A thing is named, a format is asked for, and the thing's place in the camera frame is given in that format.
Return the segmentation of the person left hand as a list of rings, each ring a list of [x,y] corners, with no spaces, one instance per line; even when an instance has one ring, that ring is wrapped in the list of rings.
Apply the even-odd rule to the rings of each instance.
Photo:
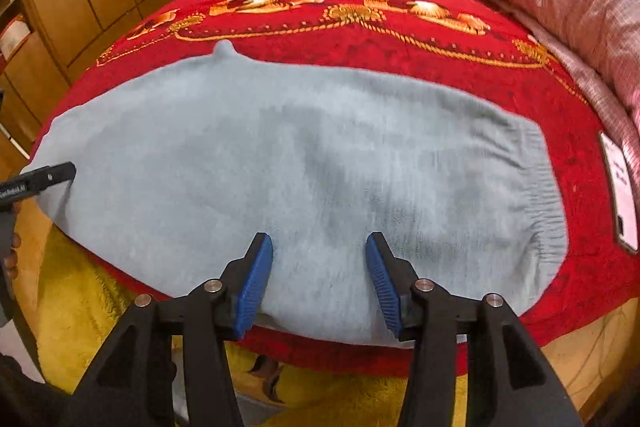
[[[18,275],[17,249],[21,247],[22,239],[15,232],[15,223],[21,205],[20,202],[14,202],[11,207],[1,208],[1,264],[10,280],[15,280]]]

